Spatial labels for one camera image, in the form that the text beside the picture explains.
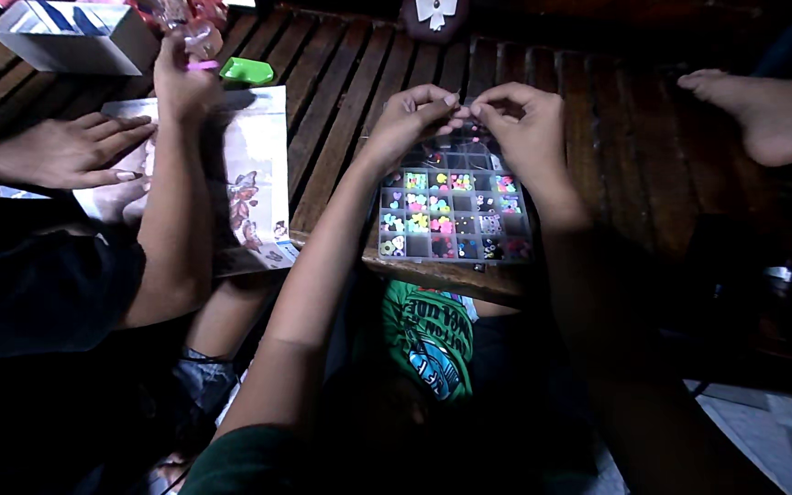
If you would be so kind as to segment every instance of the toe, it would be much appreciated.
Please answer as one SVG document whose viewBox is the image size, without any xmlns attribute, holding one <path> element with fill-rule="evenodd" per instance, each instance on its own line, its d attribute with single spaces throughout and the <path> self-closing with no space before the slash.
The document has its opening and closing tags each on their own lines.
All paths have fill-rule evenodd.
<svg viewBox="0 0 792 495">
<path fill-rule="evenodd" d="M 680 76 L 676 81 L 677 85 L 683 89 L 694 90 L 699 87 L 703 81 L 710 77 L 726 76 L 726 72 L 719 69 L 701 69 L 685 76 Z"/>
</svg>

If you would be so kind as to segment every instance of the pink object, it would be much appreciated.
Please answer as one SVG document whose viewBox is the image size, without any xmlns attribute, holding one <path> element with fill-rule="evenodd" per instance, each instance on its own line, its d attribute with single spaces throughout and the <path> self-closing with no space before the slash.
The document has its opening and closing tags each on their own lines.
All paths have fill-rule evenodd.
<svg viewBox="0 0 792 495">
<path fill-rule="evenodd" d="M 215 60 L 204 60 L 203 62 L 190 62 L 185 66 L 187 71 L 205 71 L 206 69 L 218 69 L 219 62 Z"/>
</svg>

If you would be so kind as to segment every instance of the foot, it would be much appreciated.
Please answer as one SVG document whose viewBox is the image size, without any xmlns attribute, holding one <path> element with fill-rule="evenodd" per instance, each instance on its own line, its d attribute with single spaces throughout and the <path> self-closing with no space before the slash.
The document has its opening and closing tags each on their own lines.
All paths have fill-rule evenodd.
<svg viewBox="0 0 792 495">
<path fill-rule="evenodd" d="M 677 85 L 732 114 L 742 127 L 744 151 L 754 161 L 792 163 L 792 81 L 704 69 L 682 76 Z"/>
</svg>

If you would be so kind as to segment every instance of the green plastic lid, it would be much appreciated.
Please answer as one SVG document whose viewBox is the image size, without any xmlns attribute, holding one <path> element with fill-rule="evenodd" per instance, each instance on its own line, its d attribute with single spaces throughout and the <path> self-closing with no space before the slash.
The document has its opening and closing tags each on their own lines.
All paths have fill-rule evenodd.
<svg viewBox="0 0 792 495">
<path fill-rule="evenodd" d="M 274 70 L 268 63 L 233 56 L 225 63 L 219 76 L 229 81 L 265 84 L 274 80 Z"/>
</svg>

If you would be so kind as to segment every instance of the paper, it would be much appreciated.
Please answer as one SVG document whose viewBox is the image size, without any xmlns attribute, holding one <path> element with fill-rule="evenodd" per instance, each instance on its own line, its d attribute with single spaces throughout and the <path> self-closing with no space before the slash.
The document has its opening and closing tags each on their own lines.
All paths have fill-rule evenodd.
<svg viewBox="0 0 792 495">
<path fill-rule="evenodd" d="M 103 113 L 158 120 L 157 99 L 106 103 Z M 115 168 L 151 177 L 156 136 Z M 297 251 L 289 237 L 285 86 L 226 93 L 204 127 L 201 155 L 214 210 L 216 276 L 288 268 Z M 73 191 L 88 216 L 138 226 L 147 194 L 141 182 Z"/>
</svg>

